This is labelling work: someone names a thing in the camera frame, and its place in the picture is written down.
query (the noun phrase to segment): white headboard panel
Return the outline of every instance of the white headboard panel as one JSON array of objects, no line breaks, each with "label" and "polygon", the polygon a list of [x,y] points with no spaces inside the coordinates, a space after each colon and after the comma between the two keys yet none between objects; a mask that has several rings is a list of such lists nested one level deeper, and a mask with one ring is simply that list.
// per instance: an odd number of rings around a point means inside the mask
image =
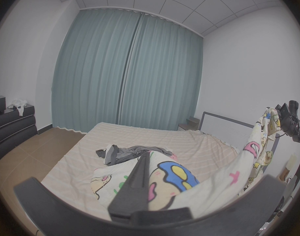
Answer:
[{"label": "white headboard panel", "polygon": [[[245,122],[203,112],[199,130],[215,136],[233,147],[238,148],[238,150],[242,150],[247,143],[247,139],[249,138],[253,127],[254,125]],[[266,151],[272,150],[275,152],[278,141],[279,135],[277,134],[274,143],[268,143]]]}]

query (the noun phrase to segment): teal curtain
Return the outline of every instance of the teal curtain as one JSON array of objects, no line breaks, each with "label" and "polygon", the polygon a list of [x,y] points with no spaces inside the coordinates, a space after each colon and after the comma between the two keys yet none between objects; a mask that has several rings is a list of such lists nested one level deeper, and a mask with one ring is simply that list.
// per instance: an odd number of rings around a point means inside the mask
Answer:
[{"label": "teal curtain", "polygon": [[126,73],[119,124],[177,130],[196,109],[202,38],[173,22],[143,14]]},{"label": "teal curtain", "polygon": [[52,85],[54,127],[100,122],[176,130],[195,112],[202,38],[126,10],[83,10],[62,44]]},{"label": "teal curtain", "polygon": [[80,11],[62,44],[52,85],[54,127],[89,132],[118,122],[123,75],[139,12]]}]

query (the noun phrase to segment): wall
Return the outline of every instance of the wall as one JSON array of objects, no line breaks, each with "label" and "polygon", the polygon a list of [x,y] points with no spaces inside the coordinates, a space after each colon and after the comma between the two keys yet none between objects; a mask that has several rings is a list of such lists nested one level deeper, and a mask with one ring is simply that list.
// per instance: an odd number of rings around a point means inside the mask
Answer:
[{"label": "wall", "polygon": [[15,98],[34,105],[38,129],[52,123],[43,109],[51,109],[56,59],[78,12],[75,0],[19,0],[0,27],[0,95],[6,105]]},{"label": "wall", "polygon": [[[254,124],[265,107],[289,100],[299,102],[300,118],[300,28],[286,9],[244,15],[207,35],[203,49],[196,118],[207,111]],[[281,137],[265,173],[277,176],[292,153],[289,175],[300,144]]]}]

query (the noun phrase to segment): curtain rod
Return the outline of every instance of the curtain rod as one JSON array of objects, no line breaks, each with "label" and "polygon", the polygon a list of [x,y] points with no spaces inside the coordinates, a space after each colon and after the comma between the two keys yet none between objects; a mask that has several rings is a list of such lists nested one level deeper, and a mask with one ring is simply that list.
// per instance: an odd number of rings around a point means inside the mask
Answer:
[{"label": "curtain rod", "polygon": [[159,15],[159,14],[155,14],[155,13],[152,13],[152,12],[149,12],[149,11],[146,11],[146,10],[139,10],[139,9],[136,9],[136,8],[128,8],[128,7],[118,7],[118,6],[97,6],[97,7],[87,7],[87,8],[83,8],[83,9],[80,9],[80,10],[94,10],[94,9],[120,9],[120,10],[131,10],[131,11],[138,11],[138,12],[144,12],[146,14],[150,14],[152,16],[155,16],[155,17],[159,17],[159,18],[162,18],[162,19],[166,19],[167,21],[171,21],[177,25],[180,25],[181,27],[183,28],[186,28],[190,31],[192,31],[193,33],[197,34],[198,36],[204,38],[203,35],[201,35],[200,33],[196,32],[195,30],[189,28],[188,26],[180,23],[180,22],[177,22],[173,19],[170,19],[170,18],[167,18],[167,17],[164,17],[162,15]]}]

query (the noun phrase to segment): bed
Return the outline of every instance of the bed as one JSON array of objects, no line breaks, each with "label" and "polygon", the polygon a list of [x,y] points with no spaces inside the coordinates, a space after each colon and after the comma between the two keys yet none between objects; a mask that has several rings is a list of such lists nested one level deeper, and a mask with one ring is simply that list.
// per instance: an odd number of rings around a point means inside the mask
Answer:
[{"label": "bed", "polygon": [[106,167],[96,150],[109,144],[122,148],[134,145],[162,147],[172,151],[178,162],[202,182],[237,156],[252,127],[207,112],[203,114],[200,131],[163,131],[99,123],[56,164],[42,184],[71,206],[111,220],[107,209],[99,204],[90,188],[93,171]]}]

